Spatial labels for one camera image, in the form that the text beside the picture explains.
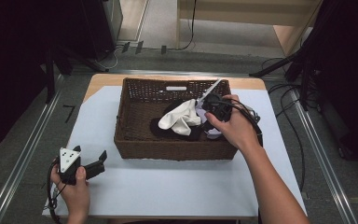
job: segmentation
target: person's left hand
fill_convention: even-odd
[[[85,223],[90,210],[90,190],[86,181],[86,170],[80,166],[76,171],[76,185],[66,185],[61,182],[57,173],[58,165],[51,171],[51,181],[61,191],[61,196],[68,207],[67,223]]]

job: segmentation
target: brown wicker basket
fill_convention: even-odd
[[[161,118],[164,109],[177,99],[197,99],[214,80],[154,80],[125,78],[117,115],[115,144],[122,159],[161,159],[174,161],[232,160],[237,149],[224,137],[210,140],[203,133],[199,141],[156,137],[150,120]],[[180,87],[185,90],[167,90]],[[230,94],[227,80],[213,92]]]

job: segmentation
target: white table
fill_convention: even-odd
[[[116,75],[98,75],[95,80],[113,76]],[[238,83],[255,80],[229,81],[233,88]],[[90,216],[169,219],[257,216],[252,178],[240,152],[232,161],[122,160],[113,141],[121,87],[101,85],[90,97],[86,96],[67,146],[81,146],[83,165],[96,161],[107,151],[105,172],[89,181]],[[267,91],[232,89],[232,92],[260,115],[268,156],[305,211]],[[58,200],[56,214],[63,217],[68,214],[62,198]]]

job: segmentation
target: gray floor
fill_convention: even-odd
[[[254,54],[240,55],[227,54],[227,52],[202,53],[189,51],[169,51],[167,54],[161,55],[158,50],[152,49],[144,49],[142,53],[135,54],[134,49],[130,49],[126,53],[121,53],[118,50],[117,66],[111,69],[110,73],[120,70],[154,70],[204,72],[206,76],[210,75],[210,73],[222,73],[227,76],[246,77],[245,74],[261,69],[261,65],[266,59],[274,57],[276,57],[274,54],[262,57],[262,55]],[[116,60],[112,54],[102,63],[113,65]],[[74,63],[74,66],[73,74],[65,78],[61,97],[39,139],[24,176],[8,205],[2,223],[51,223],[49,218],[41,216],[46,201],[46,192],[43,185],[46,182],[48,165],[51,159],[57,155],[58,149],[66,145],[76,122],[76,115],[90,78],[94,74],[93,71],[82,64]],[[280,69],[273,74],[263,78],[268,88],[274,84],[282,83],[283,70]],[[280,90],[270,95],[276,113],[281,111],[280,99],[282,93],[283,90]],[[17,121],[6,139],[0,144],[0,191],[27,143],[38,117],[42,113],[45,99],[46,91],[42,91]],[[290,100],[290,97],[288,97],[285,102],[288,103]],[[76,106],[74,114],[67,123],[65,121],[69,115],[69,108],[63,107],[63,105]],[[309,198],[304,199],[304,202],[310,220],[312,223],[342,223],[343,221],[337,210],[331,190],[325,181],[321,166],[316,160],[298,114],[294,108],[290,109],[288,114],[295,124],[304,145],[306,178],[303,191],[309,196]],[[350,199],[352,209],[358,220],[358,161],[341,159],[337,152],[337,144],[321,115],[315,110],[311,110],[310,115],[315,129],[324,144],[326,154]],[[278,117],[278,123],[296,178],[300,182],[302,163],[298,142],[294,138],[293,131],[284,116]],[[92,218],[89,223],[105,223],[105,220]]]

